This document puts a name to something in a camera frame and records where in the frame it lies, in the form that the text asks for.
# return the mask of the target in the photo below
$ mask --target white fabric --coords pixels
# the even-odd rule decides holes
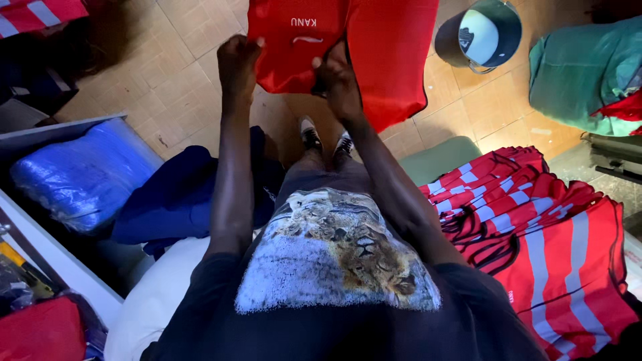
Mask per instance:
[[[147,346],[161,337],[208,245],[209,237],[180,240],[145,272],[109,329],[106,361],[139,361]]]

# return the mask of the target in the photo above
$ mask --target green fabric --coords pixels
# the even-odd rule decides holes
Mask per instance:
[[[530,105],[572,127],[628,136],[642,121],[591,114],[620,100],[640,66],[642,16],[554,31],[530,52]]]
[[[423,186],[481,155],[479,148],[470,138],[460,136],[409,155],[401,159],[399,164],[417,186]]]

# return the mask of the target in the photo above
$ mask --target foot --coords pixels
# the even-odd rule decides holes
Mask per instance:
[[[301,131],[301,140],[303,140],[303,145],[306,147],[306,150],[317,149],[320,152],[323,152],[323,144],[319,135],[317,134],[317,128],[312,122],[309,116],[303,116],[299,119],[300,131]]]
[[[344,151],[347,155],[350,155],[352,150],[354,150],[354,143],[352,142],[350,134],[348,134],[348,131],[346,130],[343,131],[341,138],[339,138],[339,142],[336,144],[336,148],[334,149],[334,154],[336,155],[340,150]]]

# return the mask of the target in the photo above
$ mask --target person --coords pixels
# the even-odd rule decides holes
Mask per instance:
[[[252,241],[248,119],[261,43],[235,35],[218,50],[211,241],[141,360],[546,360],[501,284],[467,265],[369,125],[344,44],[312,61],[346,130],[336,171],[325,170],[314,123],[302,119],[305,154]]]

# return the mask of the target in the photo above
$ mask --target tiled floor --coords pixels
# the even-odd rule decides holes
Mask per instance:
[[[441,0],[437,29],[474,0]],[[482,152],[502,146],[535,145],[547,158],[579,143],[581,131],[534,112],[528,104],[528,50],[561,26],[589,22],[592,0],[515,0],[523,39],[506,64],[487,75],[453,68],[431,47],[424,68],[428,106],[381,133],[396,157],[464,135]],[[71,121],[129,113],[127,122],[163,158],[189,145],[218,155],[220,96],[216,48],[247,31],[248,0],[129,0],[132,29],[126,60],[92,78],[56,117]],[[287,167],[302,153],[297,117],[308,114],[331,150],[340,127],[324,100],[303,94],[255,91],[251,123],[275,142]]]

